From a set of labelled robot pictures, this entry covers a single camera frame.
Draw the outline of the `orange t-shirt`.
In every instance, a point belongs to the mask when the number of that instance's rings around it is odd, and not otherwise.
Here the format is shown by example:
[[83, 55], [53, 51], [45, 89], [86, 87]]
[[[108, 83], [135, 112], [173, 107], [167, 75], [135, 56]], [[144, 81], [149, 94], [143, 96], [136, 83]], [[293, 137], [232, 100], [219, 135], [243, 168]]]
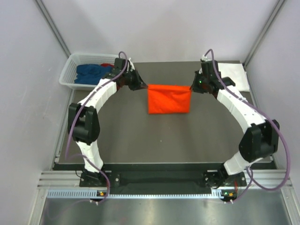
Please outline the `orange t-shirt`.
[[149, 84], [148, 113], [189, 113], [192, 91], [188, 86]]

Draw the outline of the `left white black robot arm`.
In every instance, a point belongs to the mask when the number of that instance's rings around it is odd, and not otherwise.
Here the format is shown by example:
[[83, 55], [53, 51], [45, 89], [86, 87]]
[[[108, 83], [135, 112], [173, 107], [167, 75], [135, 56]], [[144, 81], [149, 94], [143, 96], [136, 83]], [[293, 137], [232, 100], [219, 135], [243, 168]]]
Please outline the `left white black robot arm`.
[[106, 101], [123, 86], [132, 91], [148, 87], [131, 59], [118, 57], [115, 59], [114, 67], [99, 80], [95, 88], [83, 100], [71, 103], [68, 108], [69, 137], [65, 157], [68, 157], [71, 140], [74, 140], [84, 159], [84, 169], [91, 172], [90, 180], [96, 186], [106, 182], [106, 174], [100, 171], [104, 162], [98, 149], [100, 134], [98, 113]]

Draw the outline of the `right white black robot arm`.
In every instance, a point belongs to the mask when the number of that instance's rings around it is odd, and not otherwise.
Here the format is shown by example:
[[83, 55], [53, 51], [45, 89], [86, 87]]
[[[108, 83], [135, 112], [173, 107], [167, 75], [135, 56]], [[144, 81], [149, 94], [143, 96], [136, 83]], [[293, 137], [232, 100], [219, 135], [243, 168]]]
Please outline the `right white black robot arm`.
[[190, 88], [193, 92], [213, 95], [243, 131], [238, 152], [218, 169], [218, 178], [223, 185], [231, 185], [236, 180], [236, 174], [277, 152], [279, 136], [276, 130], [279, 129], [279, 123], [276, 120], [268, 121], [250, 107], [234, 81], [221, 76], [216, 60], [201, 60], [201, 69], [195, 72]]

